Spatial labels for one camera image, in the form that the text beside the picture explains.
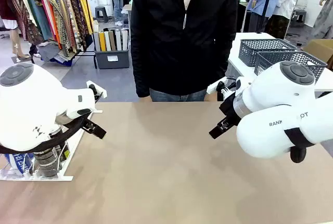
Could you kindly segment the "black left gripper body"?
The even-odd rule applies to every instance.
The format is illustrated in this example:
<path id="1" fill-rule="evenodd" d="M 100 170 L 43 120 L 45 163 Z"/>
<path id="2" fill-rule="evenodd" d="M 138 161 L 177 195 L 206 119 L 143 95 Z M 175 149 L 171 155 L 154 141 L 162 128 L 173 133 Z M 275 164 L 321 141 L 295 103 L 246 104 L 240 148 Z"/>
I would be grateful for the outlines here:
<path id="1" fill-rule="evenodd" d="M 80 128 L 91 128 L 92 127 L 92 123 L 88 119 L 87 116 L 81 116 L 80 118 L 78 118 L 78 123 L 79 123 Z"/>

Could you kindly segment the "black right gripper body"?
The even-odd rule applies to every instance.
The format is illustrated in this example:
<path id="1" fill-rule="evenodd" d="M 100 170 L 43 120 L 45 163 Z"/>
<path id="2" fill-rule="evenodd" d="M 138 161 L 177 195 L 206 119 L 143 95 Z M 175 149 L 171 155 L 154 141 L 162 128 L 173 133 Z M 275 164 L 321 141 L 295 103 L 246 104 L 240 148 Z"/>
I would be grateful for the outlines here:
<path id="1" fill-rule="evenodd" d="M 233 103 L 235 99 L 235 93 L 228 96 L 220 105 L 220 110 L 225 115 L 225 117 L 220 121 L 220 126 L 222 128 L 231 128 L 237 126 L 241 118 L 235 112 Z"/>

